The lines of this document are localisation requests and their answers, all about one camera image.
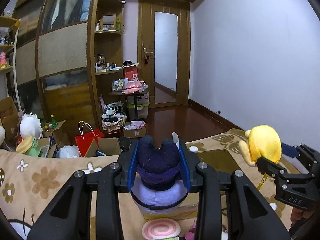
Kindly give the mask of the dark blue plush toy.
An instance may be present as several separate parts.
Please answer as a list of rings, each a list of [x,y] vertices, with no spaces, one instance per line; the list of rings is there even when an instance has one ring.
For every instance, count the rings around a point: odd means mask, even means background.
[[[181,154],[171,139],[156,148],[153,138],[142,137],[137,146],[137,175],[131,197],[139,209],[148,213],[173,210],[188,196],[183,184]]]

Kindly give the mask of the open brown cardboard box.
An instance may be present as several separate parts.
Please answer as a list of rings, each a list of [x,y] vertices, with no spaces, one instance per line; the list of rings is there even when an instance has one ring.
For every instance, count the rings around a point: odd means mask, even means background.
[[[98,138],[93,139],[91,142],[85,158],[97,157],[97,151],[100,152],[100,156],[111,156],[120,154],[120,146],[117,138]]]

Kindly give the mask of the wooden door with glass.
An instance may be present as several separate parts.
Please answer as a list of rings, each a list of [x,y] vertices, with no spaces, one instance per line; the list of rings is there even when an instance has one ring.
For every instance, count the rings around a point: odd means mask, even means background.
[[[151,108],[187,104],[190,38],[188,2],[139,0],[138,59]]]

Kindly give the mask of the wooden corner shelf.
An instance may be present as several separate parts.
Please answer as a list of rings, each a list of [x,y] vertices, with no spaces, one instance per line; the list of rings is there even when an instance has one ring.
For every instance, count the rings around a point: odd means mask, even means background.
[[[98,55],[104,57],[110,67],[120,67],[123,63],[123,13],[125,1],[91,0],[87,26],[87,71],[89,92],[93,109],[95,126],[102,129],[102,106],[100,97],[105,103],[114,102],[111,95],[112,81],[122,77],[121,70],[108,69],[98,72],[95,65]]]

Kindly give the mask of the yellow plush toy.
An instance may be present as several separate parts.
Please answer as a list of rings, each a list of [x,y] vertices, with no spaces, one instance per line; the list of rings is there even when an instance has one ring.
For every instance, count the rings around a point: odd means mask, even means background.
[[[276,130],[268,125],[255,126],[245,132],[246,140],[238,142],[241,156],[250,167],[256,167],[260,157],[277,164],[281,159],[281,140]]]

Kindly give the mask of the basket with lace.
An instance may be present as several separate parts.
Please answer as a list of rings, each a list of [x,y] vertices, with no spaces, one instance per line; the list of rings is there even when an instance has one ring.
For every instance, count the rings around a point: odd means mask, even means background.
[[[114,116],[110,117],[106,114],[101,116],[101,126],[103,130],[107,132],[113,132],[118,129],[121,129],[126,122],[126,115],[124,113],[117,113]]]

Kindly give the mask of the left side open shelf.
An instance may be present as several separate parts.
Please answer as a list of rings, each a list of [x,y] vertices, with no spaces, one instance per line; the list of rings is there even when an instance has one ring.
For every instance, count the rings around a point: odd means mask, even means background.
[[[1,29],[7,28],[1,35],[1,98],[12,97],[21,111],[16,77],[16,47],[20,20],[13,17],[1,16]]]

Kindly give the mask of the red paper bag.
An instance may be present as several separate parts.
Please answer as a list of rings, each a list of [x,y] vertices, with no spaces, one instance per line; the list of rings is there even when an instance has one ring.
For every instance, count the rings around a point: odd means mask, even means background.
[[[89,129],[88,133],[84,133],[84,127],[87,127]],[[80,135],[76,136],[74,140],[78,147],[80,155],[84,157],[92,141],[95,140],[95,142],[98,144],[98,138],[103,138],[104,133],[101,132],[98,128],[93,129],[89,123],[86,123],[84,121],[80,121],[78,123],[78,129]]]

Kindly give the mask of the small cardboard box on floor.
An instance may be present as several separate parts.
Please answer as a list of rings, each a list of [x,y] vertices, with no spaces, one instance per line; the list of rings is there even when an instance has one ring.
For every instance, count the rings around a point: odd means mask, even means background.
[[[123,127],[123,134],[126,138],[141,138],[146,135],[145,121],[126,122]]]

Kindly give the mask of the wooden sliding wardrobe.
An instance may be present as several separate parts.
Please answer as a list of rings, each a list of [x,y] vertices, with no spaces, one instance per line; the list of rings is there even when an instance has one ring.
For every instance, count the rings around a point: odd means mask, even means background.
[[[69,139],[81,120],[96,124],[89,41],[93,0],[18,0],[18,102],[42,123],[62,122]]]

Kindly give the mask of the small cluttered table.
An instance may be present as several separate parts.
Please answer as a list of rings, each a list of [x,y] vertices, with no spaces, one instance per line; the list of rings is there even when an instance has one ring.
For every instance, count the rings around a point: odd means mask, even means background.
[[[148,118],[150,97],[145,81],[127,78],[114,80],[110,95],[124,97],[125,107],[131,120]]]

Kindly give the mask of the pink swirl plush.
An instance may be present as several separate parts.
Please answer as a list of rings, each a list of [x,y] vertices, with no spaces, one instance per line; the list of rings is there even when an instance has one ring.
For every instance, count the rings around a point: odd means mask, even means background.
[[[169,218],[159,218],[146,222],[142,227],[145,239],[169,239],[178,237],[181,233],[179,224]]]

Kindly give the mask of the white fluffy plush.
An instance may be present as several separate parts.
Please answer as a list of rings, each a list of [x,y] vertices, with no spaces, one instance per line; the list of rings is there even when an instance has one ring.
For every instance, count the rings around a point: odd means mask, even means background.
[[[22,139],[26,139],[29,136],[35,137],[36,139],[43,137],[41,119],[39,119],[36,114],[23,114],[20,123],[20,136]]]

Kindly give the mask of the printed cardboard box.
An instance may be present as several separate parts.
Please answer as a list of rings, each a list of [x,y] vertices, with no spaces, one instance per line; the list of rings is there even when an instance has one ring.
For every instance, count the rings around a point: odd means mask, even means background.
[[[189,218],[196,218],[199,204],[199,193],[191,193],[185,198],[185,200],[173,210],[148,213],[140,210],[142,217],[145,220],[153,220],[158,218],[170,218],[173,220],[184,220]]]

